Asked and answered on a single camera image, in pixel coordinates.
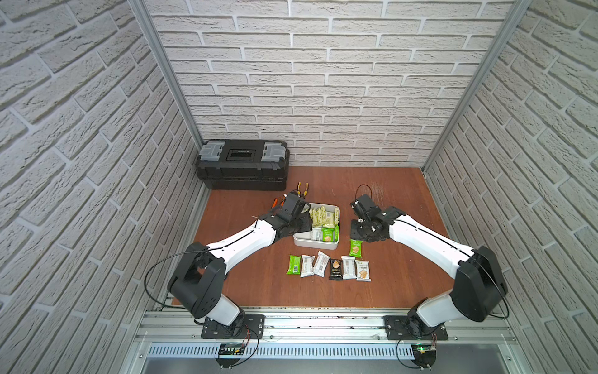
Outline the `grey storage box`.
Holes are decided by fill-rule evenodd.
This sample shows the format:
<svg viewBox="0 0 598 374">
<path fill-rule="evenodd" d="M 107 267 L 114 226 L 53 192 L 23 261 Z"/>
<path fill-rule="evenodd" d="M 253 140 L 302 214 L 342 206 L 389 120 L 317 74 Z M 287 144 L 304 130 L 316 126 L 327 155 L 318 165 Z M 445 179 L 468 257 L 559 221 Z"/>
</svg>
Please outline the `grey storage box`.
<svg viewBox="0 0 598 374">
<path fill-rule="evenodd" d="M 313 209 L 313 208 L 319 208 L 319 207 L 325 207 L 325 209 L 328 212 L 333 213 L 335 207 L 337 207 L 337 206 L 329 205 L 329 204 L 311 204 L 311 209 Z M 311 231 L 310 231 L 310 232 L 304 232 L 304 233 L 294 234 L 293 235 L 294 244 L 296 246 L 308 247 L 308 248 L 313 248 L 313 249 L 334 250 L 334 249 L 337 248 L 337 246 L 339 244 L 339 237 L 340 237 L 340 235 L 339 235 L 339 230 L 340 230 L 340 216 L 339 216 L 339 225 L 336 226 L 336 227 L 334 227 L 334 228 L 336 229 L 336 235 L 337 235 L 337 241 L 336 242 L 323 242 L 323 241 L 316 242 L 316 241 L 312 241 L 311 240 Z"/>
</svg>

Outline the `black cookie packet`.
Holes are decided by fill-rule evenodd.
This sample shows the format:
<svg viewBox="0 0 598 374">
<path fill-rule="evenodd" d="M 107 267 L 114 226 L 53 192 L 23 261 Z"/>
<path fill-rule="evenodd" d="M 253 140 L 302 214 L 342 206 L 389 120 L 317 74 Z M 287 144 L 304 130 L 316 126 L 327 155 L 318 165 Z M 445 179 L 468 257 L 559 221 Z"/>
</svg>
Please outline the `black cookie packet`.
<svg viewBox="0 0 598 374">
<path fill-rule="evenodd" d="M 330 259 L 330 275 L 329 280 L 333 281 L 341 281 L 344 279 L 343 276 L 343 264 L 342 260 L 339 259 Z"/>
</svg>

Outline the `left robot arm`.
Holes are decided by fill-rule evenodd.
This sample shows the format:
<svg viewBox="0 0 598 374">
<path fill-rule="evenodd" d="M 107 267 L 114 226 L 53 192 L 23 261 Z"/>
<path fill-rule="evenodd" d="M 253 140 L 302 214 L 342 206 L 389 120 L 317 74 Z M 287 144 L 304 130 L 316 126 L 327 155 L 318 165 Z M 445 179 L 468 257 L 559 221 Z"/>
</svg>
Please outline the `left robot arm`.
<svg viewBox="0 0 598 374">
<path fill-rule="evenodd" d="M 237 326 L 244 312 L 222 294 L 228 272 L 260 249 L 309 230 L 310 207 L 305 198 L 289 193 L 282 206 L 259 216 L 246 229 L 207 246 L 191 244 L 168 282 L 168 291 L 196 319 Z"/>
</svg>

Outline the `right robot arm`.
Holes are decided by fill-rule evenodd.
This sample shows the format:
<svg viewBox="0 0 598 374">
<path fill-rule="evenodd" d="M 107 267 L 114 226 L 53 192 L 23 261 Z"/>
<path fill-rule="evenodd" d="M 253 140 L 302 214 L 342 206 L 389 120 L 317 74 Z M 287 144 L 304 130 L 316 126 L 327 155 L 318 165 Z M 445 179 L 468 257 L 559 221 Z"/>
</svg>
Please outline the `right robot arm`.
<svg viewBox="0 0 598 374">
<path fill-rule="evenodd" d="M 416 338 L 426 337 L 447 321 L 483 322 L 500 304 L 508 288 L 495 253 L 474 249 L 423 226 L 396 207 L 383 210 L 363 195 L 350 203 L 357 218 L 350 237 L 363 242 L 391 239 L 431 260 L 454 280 L 453 288 L 415 305 L 404 326 Z"/>
</svg>

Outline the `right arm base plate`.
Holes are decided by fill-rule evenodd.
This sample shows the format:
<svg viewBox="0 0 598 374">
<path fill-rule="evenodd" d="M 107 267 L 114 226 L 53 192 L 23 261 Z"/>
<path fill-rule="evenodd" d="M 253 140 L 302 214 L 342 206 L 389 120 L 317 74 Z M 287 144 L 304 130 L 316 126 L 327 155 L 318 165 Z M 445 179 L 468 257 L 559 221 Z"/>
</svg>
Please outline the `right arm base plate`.
<svg viewBox="0 0 598 374">
<path fill-rule="evenodd" d="M 390 341 L 438 340 L 448 341 L 449 336 L 444 324 L 428 327 L 416 316 L 383 316 L 387 339 Z"/>
</svg>

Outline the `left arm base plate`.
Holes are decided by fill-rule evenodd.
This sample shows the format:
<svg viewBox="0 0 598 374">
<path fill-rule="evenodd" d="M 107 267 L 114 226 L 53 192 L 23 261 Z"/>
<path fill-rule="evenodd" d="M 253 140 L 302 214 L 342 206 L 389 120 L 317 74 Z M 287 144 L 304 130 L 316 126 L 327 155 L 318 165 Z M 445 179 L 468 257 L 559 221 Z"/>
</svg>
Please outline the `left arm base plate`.
<svg viewBox="0 0 598 374">
<path fill-rule="evenodd" d="M 261 314 L 241 313 L 237 319 L 230 325 L 224 325 L 216 322 L 209 317 L 202 323 L 202 339 L 246 339 L 248 336 L 252 340 L 261 339 L 266 317 Z"/>
</svg>

